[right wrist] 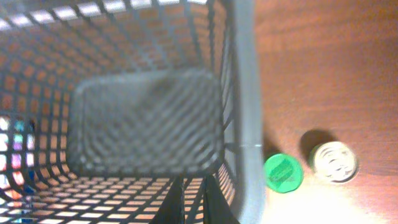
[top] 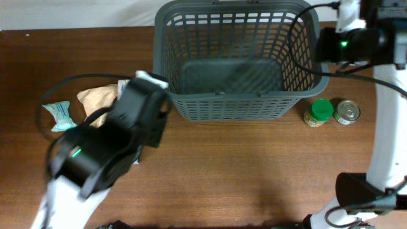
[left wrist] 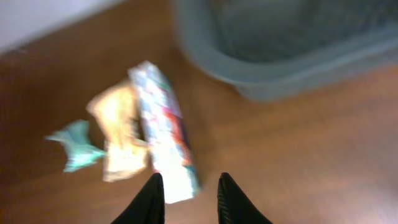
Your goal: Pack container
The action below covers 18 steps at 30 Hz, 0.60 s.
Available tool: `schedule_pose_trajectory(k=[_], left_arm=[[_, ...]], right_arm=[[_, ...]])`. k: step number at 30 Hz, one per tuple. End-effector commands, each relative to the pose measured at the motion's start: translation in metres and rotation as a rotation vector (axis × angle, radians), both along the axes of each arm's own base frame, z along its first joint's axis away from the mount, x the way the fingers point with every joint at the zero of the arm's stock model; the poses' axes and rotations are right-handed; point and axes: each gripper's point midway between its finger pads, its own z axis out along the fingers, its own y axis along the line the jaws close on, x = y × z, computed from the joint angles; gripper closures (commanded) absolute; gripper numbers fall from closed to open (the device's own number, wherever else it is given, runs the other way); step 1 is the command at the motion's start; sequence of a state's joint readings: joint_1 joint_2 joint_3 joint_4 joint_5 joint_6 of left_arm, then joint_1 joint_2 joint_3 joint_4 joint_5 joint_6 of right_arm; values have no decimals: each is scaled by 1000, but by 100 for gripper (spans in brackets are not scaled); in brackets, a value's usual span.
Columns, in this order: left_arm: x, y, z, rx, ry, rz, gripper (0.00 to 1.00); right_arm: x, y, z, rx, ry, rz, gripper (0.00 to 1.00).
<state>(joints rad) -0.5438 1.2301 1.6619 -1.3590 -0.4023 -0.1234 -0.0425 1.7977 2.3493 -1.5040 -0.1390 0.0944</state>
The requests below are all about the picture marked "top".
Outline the tan paper pouch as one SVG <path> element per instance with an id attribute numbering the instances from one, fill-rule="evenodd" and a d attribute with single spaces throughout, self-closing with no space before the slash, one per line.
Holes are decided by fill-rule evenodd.
<path id="1" fill-rule="evenodd" d="M 86 117 L 89 117 L 96 110 L 109 107 L 118 97 L 118 85 L 110 84 L 103 87 L 90 88 L 77 94 L 78 100 L 82 103 Z"/>

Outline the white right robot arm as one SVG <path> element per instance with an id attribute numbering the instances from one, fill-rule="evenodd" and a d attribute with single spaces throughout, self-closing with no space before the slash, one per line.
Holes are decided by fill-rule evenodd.
<path id="1" fill-rule="evenodd" d="M 365 173 L 343 172 L 335 198 L 304 219 L 305 228 L 365 228 L 406 210 L 406 2 L 337 1 L 336 27 L 324 29 L 316 60 L 372 68 L 376 85 L 373 154 Z"/>

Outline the green lid jar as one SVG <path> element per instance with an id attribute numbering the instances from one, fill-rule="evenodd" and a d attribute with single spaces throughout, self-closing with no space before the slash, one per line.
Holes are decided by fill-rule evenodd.
<path id="1" fill-rule="evenodd" d="M 310 127 L 320 127 L 333 116 L 334 111 L 329 100 L 317 99 L 303 115 L 303 120 Z"/>

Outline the silver tin can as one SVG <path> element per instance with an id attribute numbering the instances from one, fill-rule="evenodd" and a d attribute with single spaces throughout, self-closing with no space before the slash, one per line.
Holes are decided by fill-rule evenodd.
<path id="1" fill-rule="evenodd" d="M 341 101 L 334 112 L 334 118 L 342 125 L 351 125 L 361 116 L 360 107 L 354 101 Z"/>

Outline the multicolour tissue pack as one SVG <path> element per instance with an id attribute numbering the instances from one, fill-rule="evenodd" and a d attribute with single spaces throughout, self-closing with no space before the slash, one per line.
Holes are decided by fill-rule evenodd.
<path id="1" fill-rule="evenodd" d="M 125 91 L 125 88 L 128 84 L 130 80 L 119 80 L 118 84 L 117 84 L 117 92 L 118 92 L 118 96 L 117 96 L 117 100 L 120 99 L 120 97 L 122 96 L 123 92 Z"/>

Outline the grey plastic basket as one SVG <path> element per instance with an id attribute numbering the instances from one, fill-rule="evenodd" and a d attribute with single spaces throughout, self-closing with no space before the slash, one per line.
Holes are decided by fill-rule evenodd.
<path id="1" fill-rule="evenodd" d="M 273 120 L 328 85 L 305 1 L 171 1 L 155 16 L 153 71 L 189 121 Z"/>

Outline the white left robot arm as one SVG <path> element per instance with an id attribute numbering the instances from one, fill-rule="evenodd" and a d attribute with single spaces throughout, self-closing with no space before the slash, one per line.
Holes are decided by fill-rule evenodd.
<path id="1" fill-rule="evenodd" d="M 33 228 L 84 228 L 143 147 L 159 147 L 172 109 L 168 80 L 146 71 L 116 78 L 128 81 L 116 102 L 49 137 L 45 193 Z"/>

